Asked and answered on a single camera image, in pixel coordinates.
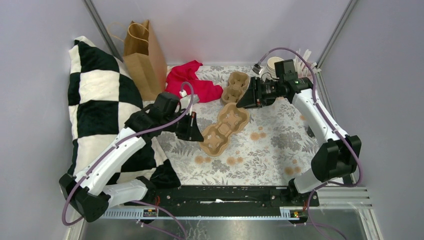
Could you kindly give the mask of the single cardboard cup carrier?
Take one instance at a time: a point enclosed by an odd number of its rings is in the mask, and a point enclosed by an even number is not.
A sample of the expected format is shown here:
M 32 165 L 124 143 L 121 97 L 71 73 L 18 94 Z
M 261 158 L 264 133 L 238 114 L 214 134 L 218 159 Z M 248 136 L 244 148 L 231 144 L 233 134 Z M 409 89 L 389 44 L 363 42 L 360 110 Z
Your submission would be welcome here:
M 241 132 L 249 120 L 246 109 L 238 108 L 235 102 L 226 104 L 217 115 L 217 122 L 203 130 L 200 148 L 211 157 L 220 156 L 230 144 L 231 136 Z

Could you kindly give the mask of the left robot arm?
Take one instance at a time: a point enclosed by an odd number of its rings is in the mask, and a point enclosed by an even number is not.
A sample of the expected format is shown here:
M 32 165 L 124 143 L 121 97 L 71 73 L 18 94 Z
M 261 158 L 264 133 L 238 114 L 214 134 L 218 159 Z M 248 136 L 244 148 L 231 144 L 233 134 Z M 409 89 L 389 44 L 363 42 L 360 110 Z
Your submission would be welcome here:
M 175 133 L 180 140 L 202 142 L 204 138 L 197 126 L 197 114 L 192 110 L 192 105 L 198 102 L 196 94 L 188 95 L 184 90 L 179 96 L 163 92 L 153 104 L 132 113 L 101 155 L 75 175 L 65 173 L 59 179 L 66 200 L 62 222 L 71 226 L 66 220 L 69 205 L 82 219 L 91 223 L 119 204 L 131 201 L 139 201 L 144 206 L 152 204 L 155 192 L 148 187 L 145 177 L 113 185 L 107 183 L 134 153 L 162 132 Z

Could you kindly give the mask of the brown paper bag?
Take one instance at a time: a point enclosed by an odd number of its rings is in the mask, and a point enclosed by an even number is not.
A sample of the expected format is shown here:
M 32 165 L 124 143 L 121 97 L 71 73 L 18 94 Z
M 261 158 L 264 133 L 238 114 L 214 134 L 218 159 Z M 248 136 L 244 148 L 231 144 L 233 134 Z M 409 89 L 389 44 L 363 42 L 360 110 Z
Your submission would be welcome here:
M 110 28 L 113 25 L 126 31 L 124 39 L 112 33 Z M 141 98 L 144 101 L 155 100 L 165 91 L 168 64 L 151 22 L 131 21 L 128 26 L 113 22 L 106 30 L 111 37 L 123 42 L 123 61 Z

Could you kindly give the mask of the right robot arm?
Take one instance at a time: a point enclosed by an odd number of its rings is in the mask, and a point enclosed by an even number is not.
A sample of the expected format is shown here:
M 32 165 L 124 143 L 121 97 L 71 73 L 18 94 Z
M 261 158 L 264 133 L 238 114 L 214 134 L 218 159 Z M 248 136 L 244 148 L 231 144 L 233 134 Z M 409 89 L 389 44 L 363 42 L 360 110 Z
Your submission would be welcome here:
M 339 127 L 319 99 L 314 82 L 308 77 L 298 77 L 293 60 L 276 62 L 275 71 L 277 77 L 273 80 L 251 77 L 236 105 L 245 109 L 262 108 L 284 97 L 305 117 L 319 149 L 310 169 L 289 182 L 287 201 L 299 206 L 307 199 L 306 193 L 357 170 L 362 142 Z

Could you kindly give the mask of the black paper coffee cup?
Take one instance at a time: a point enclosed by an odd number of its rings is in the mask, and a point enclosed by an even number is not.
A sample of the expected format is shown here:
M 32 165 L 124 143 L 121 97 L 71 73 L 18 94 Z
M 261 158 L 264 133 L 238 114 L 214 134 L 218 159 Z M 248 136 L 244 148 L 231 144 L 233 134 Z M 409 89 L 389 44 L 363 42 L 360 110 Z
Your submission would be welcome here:
M 306 133 L 310 138 L 315 138 L 315 134 L 314 134 L 314 132 L 313 132 L 313 130 L 311 129 L 310 126 L 307 127 Z

